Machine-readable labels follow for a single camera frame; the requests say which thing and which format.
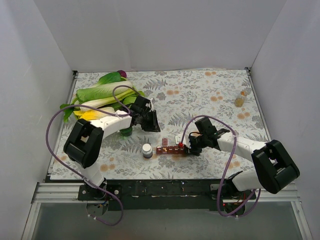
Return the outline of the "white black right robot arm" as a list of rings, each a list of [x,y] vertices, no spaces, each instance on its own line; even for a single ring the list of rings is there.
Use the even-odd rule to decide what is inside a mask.
[[[223,178],[222,189],[230,198],[237,199],[245,191],[254,189],[277,194],[300,176],[299,168],[280,141],[263,142],[241,137],[229,125],[217,129],[212,120],[207,115],[192,119],[198,136],[187,138],[186,154],[199,156],[204,148],[212,148],[252,162],[253,170]]]

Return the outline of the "red weekly pill organizer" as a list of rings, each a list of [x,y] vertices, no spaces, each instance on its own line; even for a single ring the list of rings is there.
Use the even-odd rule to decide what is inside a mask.
[[[168,145],[168,139],[162,138],[161,143],[162,145],[156,147],[157,155],[183,155],[186,152],[186,146],[180,142],[178,145]]]

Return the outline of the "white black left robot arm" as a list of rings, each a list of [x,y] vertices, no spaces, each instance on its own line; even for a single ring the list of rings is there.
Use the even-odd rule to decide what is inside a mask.
[[[63,151],[76,162],[81,178],[91,185],[89,194],[95,200],[103,199],[107,193],[102,184],[105,178],[96,163],[103,139],[135,125],[140,125],[145,132],[161,131],[152,101],[143,96],[138,96],[129,109],[114,110],[95,120],[79,119],[75,123]]]

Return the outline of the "white blue pill bottle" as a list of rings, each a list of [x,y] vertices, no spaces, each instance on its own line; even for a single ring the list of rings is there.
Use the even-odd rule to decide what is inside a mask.
[[[142,155],[144,158],[149,159],[153,156],[153,149],[152,146],[149,143],[145,143],[142,146]]]

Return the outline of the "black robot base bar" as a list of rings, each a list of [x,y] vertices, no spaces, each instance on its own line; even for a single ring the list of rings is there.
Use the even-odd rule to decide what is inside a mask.
[[[107,180],[101,185],[120,200],[125,210],[234,210],[246,199],[255,200],[251,190],[222,189],[217,201],[218,179]]]

